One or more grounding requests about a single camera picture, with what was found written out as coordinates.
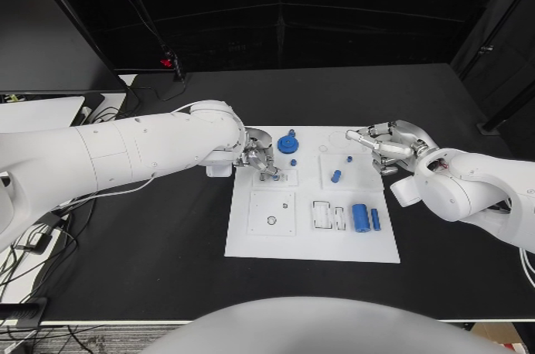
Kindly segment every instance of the white cable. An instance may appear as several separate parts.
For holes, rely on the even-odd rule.
[[[535,274],[535,268],[532,267],[530,263],[529,263],[529,259],[527,259],[527,252],[525,250],[522,250],[523,252],[523,260],[526,261],[526,265],[529,267],[529,270],[532,271],[532,273]]]
[[[529,271],[527,271],[527,268],[526,268],[526,261],[523,260],[523,249],[522,248],[519,248],[517,249],[519,250],[519,252],[520,252],[520,263],[522,263],[522,269],[523,269],[523,273],[526,274],[526,278],[527,278],[527,280],[529,280],[529,282],[532,283],[532,286],[533,286],[533,288],[535,288],[535,281],[532,280],[532,276],[529,275]]]
[[[199,104],[199,103],[203,103],[204,101],[217,101],[217,100],[202,100],[202,101],[194,101],[193,103],[189,103],[186,104],[183,107],[180,107],[179,109],[174,109],[170,113],[174,113],[177,111],[181,111],[184,108],[190,107],[191,105],[194,104]]]
[[[155,175],[153,174],[153,177],[148,179],[148,182],[140,188],[135,188],[135,189],[131,189],[131,190],[125,190],[124,192],[114,192],[114,193],[99,194],[98,196],[92,196],[92,197],[88,197],[88,198],[83,198],[83,199],[78,199],[75,202],[69,202],[63,206],[57,206],[53,210],[56,210],[56,209],[65,209],[67,206],[73,205],[75,203],[88,201],[89,199],[93,199],[93,198],[98,198],[98,197],[117,196],[118,194],[127,194],[127,193],[137,192],[140,189],[142,189],[150,184],[150,182],[154,179],[155,179]]]

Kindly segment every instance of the blue cylinder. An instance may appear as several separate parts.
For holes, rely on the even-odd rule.
[[[353,211],[353,222],[354,230],[359,233],[370,231],[370,219],[367,218],[367,208],[366,205],[356,204],[352,207]]]
[[[370,209],[370,222],[373,223],[373,230],[380,230],[379,213],[376,209]]]
[[[331,176],[331,182],[339,182],[340,181],[340,176],[341,176],[341,171],[336,170],[334,174]]]
[[[298,149],[298,141],[292,129],[288,131],[287,135],[278,139],[277,149],[285,155],[290,155]]]

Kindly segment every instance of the black table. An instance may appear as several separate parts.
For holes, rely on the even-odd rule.
[[[170,74],[140,75],[135,86],[155,87],[161,97],[180,90]],[[135,92],[141,114],[215,99],[248,125],[402,119],[441,147],[510,157],[500,137],[477,133],[483,115],[444,64],[193,73],[184,94],[166,103],[150,90]],[[401,208],[388,187],[406,175],[385,178],[401,264],[223,257],[233,177],[209,179],[202,167],[98,199],[80,248],[46,283],[43,321],[191,320],[245,301],[304,295],[372,301],[437,319],[535,318],[516,247],[476,226],[442,221],[422,203]]]

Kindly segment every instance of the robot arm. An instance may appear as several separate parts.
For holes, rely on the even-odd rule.
[[[500,240],[535,252],[535,163],[438,148],[425,132],[403,121],[347,131],[346,137],[372,148],[382,175],[396,164],[414,173],[390,189],[405,207],[424,201],[447,221],[463,221]],[[510,211],[490,209],[510,199]]]
[[[102,189],[206,166],[207,176],[230,176],[232,165],[269,175],[271,136],[243,127],[220,101],[101,124],[0,134],[0,250],[54,206]]]

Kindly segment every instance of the computer monitor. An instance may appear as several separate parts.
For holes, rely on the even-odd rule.
[[[125,92],[65,0],[1,0],[0,94]]]

